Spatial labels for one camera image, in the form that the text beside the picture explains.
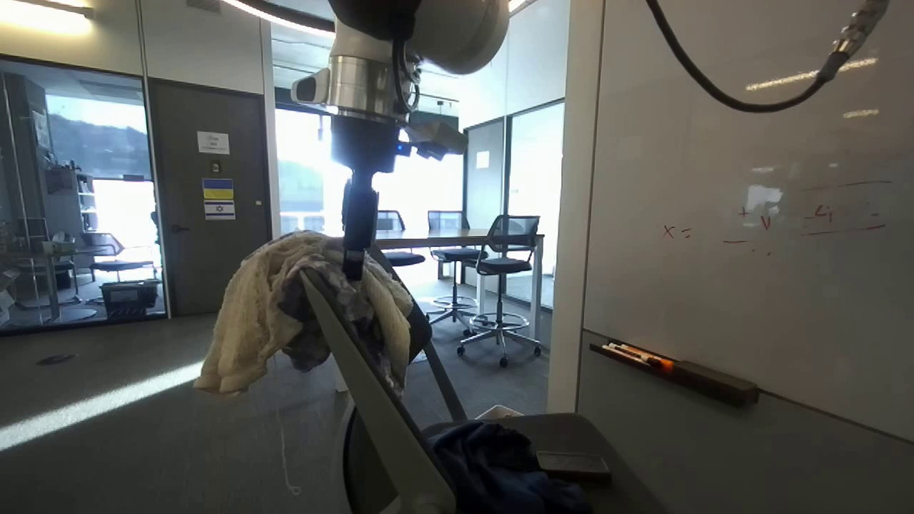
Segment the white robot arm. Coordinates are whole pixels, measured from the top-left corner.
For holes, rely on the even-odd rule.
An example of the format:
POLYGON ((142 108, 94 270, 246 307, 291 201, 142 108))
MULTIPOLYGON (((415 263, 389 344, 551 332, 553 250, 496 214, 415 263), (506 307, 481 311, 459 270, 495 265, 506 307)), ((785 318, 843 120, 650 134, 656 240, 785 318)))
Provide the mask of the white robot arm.
POLYGON ((328 67, 291 85, 291 97, 331 118, 331 157, 349 170, 343 188, 343 275, 362 278, 373 247, 376 171, 395 170, 401 130, 411 120, 421 67, 473 75, 503 47, 509 0, 328 0, 328 67))

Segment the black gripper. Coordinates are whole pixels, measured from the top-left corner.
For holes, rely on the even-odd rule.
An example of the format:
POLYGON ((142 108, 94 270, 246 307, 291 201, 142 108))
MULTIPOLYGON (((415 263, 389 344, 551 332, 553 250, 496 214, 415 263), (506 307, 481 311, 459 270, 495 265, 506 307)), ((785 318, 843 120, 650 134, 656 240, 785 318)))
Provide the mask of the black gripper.
POLYGON ((356 284, 362 258, 373 243, 376 193, 371 171, 391 171, 396 155, 396 127, 365 118, 331 120, 331 157, 352 171, 343 193, 343 275, 356 284))

